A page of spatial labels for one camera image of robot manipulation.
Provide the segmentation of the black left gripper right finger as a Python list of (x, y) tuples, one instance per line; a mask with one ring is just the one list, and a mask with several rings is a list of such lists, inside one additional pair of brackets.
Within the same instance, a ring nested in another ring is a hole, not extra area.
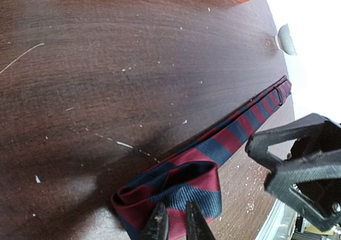
[(215, 240), (199, 205), (193, 201), (186, 202), (186, 239)]

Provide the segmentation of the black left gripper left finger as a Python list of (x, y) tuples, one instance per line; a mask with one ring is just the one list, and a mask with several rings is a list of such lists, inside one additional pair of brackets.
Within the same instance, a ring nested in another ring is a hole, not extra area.
[(169, 215), (164, 203), (157, 203), (147, 224), (142, 229), (139, 239), (167, 240), (169, 232)]

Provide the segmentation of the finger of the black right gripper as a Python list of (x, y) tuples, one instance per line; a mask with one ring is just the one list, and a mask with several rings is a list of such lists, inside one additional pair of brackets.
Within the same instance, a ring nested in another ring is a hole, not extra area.
[(340, 223), (340, 159), (286, 161), (270, 174), (265, 190), (320, 231)]
[(269, 152), (269, 147), (304, 138), (308, 139), (311, 148), (324, 140), (327, 145), (334, 141), (340, 143), (340, 124), (325, 116), (311, 113), (287, 125), (251, 135), (245, 151), (255, 162), (275, 171), (284, 163), (284, 160)]

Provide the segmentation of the red navy striped tie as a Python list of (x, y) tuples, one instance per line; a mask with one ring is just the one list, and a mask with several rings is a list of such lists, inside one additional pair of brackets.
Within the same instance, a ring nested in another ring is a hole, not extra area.
[(282, 77), (245, 106), (206, 132), (197, 141), (174, 153), (117, 190), (111, 203), (130, 239), (138, 239), (156, 204), (169, 214), (169, 238), (185, 235), (185, 207), (198, 203), (205, 219), (222, 212), (218, 169), (291, 94), (291, 82)]

